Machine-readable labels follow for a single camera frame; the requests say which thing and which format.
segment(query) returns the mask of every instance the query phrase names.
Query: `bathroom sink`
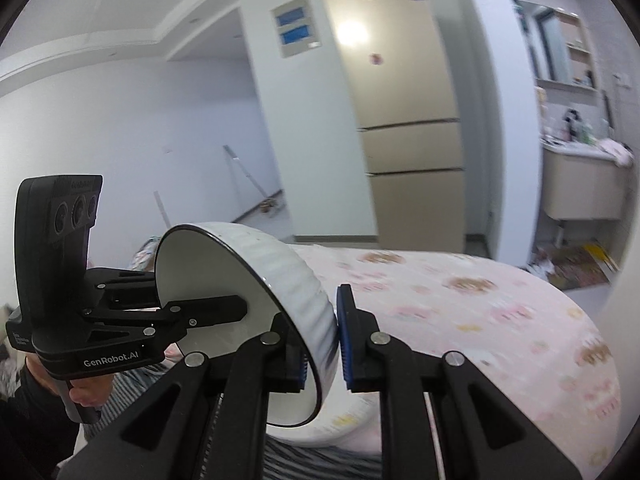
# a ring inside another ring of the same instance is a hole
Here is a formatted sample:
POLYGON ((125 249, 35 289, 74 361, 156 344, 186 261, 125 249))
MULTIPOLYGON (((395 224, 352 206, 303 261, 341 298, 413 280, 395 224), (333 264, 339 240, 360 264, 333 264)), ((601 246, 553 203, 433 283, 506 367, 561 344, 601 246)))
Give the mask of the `bathroom sink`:
POLYGON ((616 158, 603 152, 596 146, 590 146, 582 142, 564 142, 564 140, 543 140, 542 146, 545 150, 559 155, 586 156, 588 158, 598 158, 599 160, 616 160, 616 158))

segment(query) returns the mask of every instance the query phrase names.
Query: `ceiling molding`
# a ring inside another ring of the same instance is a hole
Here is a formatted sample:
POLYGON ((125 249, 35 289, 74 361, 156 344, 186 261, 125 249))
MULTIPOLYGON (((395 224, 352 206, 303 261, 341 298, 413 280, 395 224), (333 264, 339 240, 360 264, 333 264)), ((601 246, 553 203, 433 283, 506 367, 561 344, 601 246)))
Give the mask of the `ceiling molding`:
POLYGON ((238 1, 182 0, 155 28, 92 32, 17 52, 0 59, 0 97, 44 77, 111 60, 152 56, 179 60, 238 1))

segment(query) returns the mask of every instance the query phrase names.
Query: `refrigerator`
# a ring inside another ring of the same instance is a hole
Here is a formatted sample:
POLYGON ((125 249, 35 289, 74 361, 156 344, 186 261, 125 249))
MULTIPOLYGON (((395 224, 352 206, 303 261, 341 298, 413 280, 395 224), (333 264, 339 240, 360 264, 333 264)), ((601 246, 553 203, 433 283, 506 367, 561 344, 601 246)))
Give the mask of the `refrigerator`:
POLYGON ((461 253, 460 118, 427 0, 324 0, 350 84, 383 249, 461 253))

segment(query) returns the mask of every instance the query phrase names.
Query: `pink towel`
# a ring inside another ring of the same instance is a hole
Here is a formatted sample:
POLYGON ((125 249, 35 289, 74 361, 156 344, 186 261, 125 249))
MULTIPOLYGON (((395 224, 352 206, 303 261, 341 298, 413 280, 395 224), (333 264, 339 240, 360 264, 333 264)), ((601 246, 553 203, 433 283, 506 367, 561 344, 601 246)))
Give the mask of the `pink towel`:
POLYGON ((627 168, 634 163, 634 154, 613 139, 599 140, 597 146, 603 152, 613 155, 616 158, 616 165, 620 168, 627 168))

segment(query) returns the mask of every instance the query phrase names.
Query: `floor mat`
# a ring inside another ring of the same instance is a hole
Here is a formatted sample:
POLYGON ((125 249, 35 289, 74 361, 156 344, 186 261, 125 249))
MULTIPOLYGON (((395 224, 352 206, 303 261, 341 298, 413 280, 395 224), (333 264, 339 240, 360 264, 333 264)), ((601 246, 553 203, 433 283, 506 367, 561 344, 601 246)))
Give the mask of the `floor mat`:
POLYGON ((555 273, 548 275, 549 283, 560 290, 609 283, 606 274, 591 253, 584 247, 555 250, 551 261, 555 273))

